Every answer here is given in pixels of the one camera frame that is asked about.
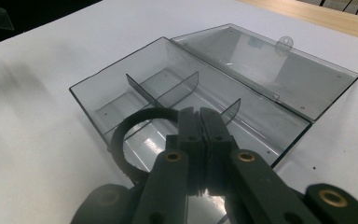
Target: black curved cable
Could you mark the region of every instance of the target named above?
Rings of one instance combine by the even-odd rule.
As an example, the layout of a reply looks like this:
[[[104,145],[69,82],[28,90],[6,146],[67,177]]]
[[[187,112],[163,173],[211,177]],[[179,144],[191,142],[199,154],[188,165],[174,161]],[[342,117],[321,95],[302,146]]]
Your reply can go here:
[[[124,137],[133,126],[149,119],[167,119],[177,123],[178,111],[159,107],[140,110],[124,119],[118,125],[113,133],[110,143],[110,151],[112,153],[113,160],[123,173],[126,174],[134,183],[145,183],[149,173],[140,170],[127,162],[123,151]]]

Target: table surface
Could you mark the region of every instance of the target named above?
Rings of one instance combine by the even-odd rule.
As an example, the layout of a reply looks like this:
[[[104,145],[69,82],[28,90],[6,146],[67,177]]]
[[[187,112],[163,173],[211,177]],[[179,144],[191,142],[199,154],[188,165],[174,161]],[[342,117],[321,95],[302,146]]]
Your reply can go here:
[[[106,183],[130,186],[68,88],[161,36],[234,23],[358,73],[358,37],[238,1],[104,0],[0,43],[0,223],[69,223]],[[275,171],[358,199],[358,81]]]
[[[239,0],[358,37],[358,16],[296,0]]]

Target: hinged lid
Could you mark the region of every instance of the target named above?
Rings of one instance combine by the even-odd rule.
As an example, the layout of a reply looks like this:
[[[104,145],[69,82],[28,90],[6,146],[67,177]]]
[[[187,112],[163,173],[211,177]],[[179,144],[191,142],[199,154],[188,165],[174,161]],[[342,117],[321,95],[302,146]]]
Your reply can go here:
[[[293,49],[280,41],[228,24],[173,39],[270,100],[315,121],[358,78],[358,74]]]

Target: dark floor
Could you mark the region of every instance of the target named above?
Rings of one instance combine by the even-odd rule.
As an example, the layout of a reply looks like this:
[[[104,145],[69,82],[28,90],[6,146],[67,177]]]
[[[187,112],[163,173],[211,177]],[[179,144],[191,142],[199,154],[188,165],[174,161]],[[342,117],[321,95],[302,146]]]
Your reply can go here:
[[[323,3],[323,7],[328,7],[338,11],[345,11],[347,13],[358,15],[358,0],[297,0],[319,6]]]
[[[0,41],[55,21],[101,0],[0,0],[14,31],[0,29]]]

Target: transparent container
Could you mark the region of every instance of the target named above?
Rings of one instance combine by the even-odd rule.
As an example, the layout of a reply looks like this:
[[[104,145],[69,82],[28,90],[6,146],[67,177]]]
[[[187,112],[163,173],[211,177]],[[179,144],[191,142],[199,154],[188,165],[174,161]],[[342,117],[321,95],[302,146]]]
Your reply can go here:
[[[152,106],[218,111],[240,148],[274,166],[358,74],[235,25],[162,37],[70,88],[110,147],[129,115]],[[175,127],[154,119],[126,135],[126,159],[150,171]],[[188,223],[217,223],[222,197],[189,197]]]

